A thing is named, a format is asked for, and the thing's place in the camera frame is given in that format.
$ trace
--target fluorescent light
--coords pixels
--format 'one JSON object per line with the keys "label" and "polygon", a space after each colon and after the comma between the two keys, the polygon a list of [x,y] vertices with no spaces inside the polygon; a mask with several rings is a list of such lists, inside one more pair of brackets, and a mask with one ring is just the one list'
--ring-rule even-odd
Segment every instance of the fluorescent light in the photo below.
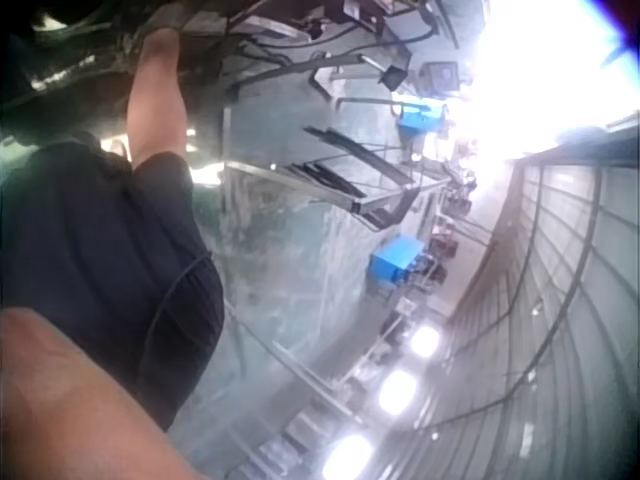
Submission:
{"label": "fluorescent light", "polygon": [[422,358],[429,358],[435,353],[440,343],[440,334],[435,328],[420,327],[411,338],[411,350]]}
{"label": "fluorescent light", "polygon": [[402,370],[392,372],[382,384],[378,402],[390,415],[398,415],[409,406],[416,394],[418,382]]}
{"label": "fluorescent light", "polygon": [[222,181],[219,173],[224,170],[224,163],[212,163],[206,167],[191,168],[190,170],[193,183],[206,186],[220,185]]}
{"label": "fluorescent light", "polygon": [[325,480],[354,480],[367,466],[373,453],[371,443],[362,435],[350,435],[331,453],[322,469]]}

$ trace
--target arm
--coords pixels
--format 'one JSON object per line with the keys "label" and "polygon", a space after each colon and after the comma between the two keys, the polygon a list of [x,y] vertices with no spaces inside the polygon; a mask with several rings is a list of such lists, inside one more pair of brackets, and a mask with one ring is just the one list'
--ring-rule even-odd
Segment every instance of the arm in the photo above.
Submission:
{"label": "arm", "polygon": [[16,478],[201,478],[140,406],[44,318],[0,313],[5,468]]}
{"label": "arm", "polygon": [[144,39],[127,108],[134,169],[158,153],[185,155],[187,111],[178,86],[179,51],[175,30],[156,30]]}

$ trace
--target corrugated metal wall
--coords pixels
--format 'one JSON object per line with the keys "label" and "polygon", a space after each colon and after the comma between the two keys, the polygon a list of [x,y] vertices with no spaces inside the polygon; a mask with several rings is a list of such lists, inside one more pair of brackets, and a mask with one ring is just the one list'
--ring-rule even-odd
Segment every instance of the corrugated metal wall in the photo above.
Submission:
{"label": "corrugated metal wall", "polygon": [[418,430],[390,436],[366,478],[602,479],[635,464],[638,171],[522,173]]}

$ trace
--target person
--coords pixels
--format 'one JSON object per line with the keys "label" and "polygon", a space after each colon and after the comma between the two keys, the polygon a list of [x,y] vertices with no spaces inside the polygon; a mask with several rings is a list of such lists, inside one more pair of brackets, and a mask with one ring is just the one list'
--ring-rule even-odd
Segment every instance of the person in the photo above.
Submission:
{"label": "person", "polygon": [[[20,472],[134,478],[119,468],[144,450],[145,468],[158,473],[149,478],[190,478],[162,473],[177,454],[165,456],[159,432],[211,359],[224,300],[184,161],[184,15],[166,5],[141,29],[127,109],[130,164],[66,141],[36,152],[2,185],[2,420]],[[160,447],[149,453],[145,442]],[[45,466],[31,465],[34,452]],[[78,473],[105,457],[113,470]]]}

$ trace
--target cable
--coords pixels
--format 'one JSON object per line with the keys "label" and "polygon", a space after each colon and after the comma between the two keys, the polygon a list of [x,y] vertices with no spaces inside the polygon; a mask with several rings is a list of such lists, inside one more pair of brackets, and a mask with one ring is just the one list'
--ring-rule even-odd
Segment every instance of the cable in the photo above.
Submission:
{"label": "cable", "polygon": [[295,45],[273,45],[271,43],[260,43],[260,42],[255,42],[255,43],[256,45],[260,45],[263,48],[274,48],[274,49],[280,49],[280,50],[290,50],[293,48],[317,47],[318,45],[324,45],[325,43],[333,42],[338,38],[342,38],[348,33],[353,32],[357,28],[358,28],[358,25],[352,25],[349,28],[345,28],[340,33],[335,34],[333,37],[329,37],[324,40],[318,40],[317,42],[297,43]]}
{"label": "cable", "polygon": [[[395,12],[395,13],[392,13],[391,15],[389,15],[389,18],[399,17],[401,15],[405,15],[405,14],[411,13],[413,11],[415,11],[414,7],[404,8],[402,10],[399,10],[399,11]],[[329,38],[326,38],[324,40],[318,40],[317,42],[297,43],[295,45],[274,45],[274,44],[271,44],[271,43],[256,42],[256,45],[260,45],[261,47],[264,47],[264,48],[274,48],[274,49],[280,49],[280,50],[291,50],[291,49],[294,49],[294,48],[317,47],[318,45],[324,45],[326,43],[330,43],[330,42],[333,42],[334,40],[342,38],[345,35],[353,32],[354,30],[357,30],[357,28],[358,28],[358,25],[352,25],[352,26],[350,26],[348,28],[345,28],[340,33],[335,34],[333,37],[329,37]]]}
{"label": "cable", "polygon": [[357,52],[358,50],[364,50],[366,48],[390,47],[390,46],[393,46],[393,45],[408,45],[410,43],[422,42],[423,40],[427,40],[427,39],[433,37],[437,33],[438,33],[438,29],[437,28],[432,28],[427,33],[425,33],[423,35],[419,35],[417,37],[407,38],[407,39],[404,39],[404,40],[403,39],[390,40],[388,42],[379,42],[379,43],[371,43],[369,45],[362,45],[360,47],[355,47],[355,48],[352,48],[351,50],[347,50],[346,52],[343,53],[343,55],[348,55],[350,53]]}

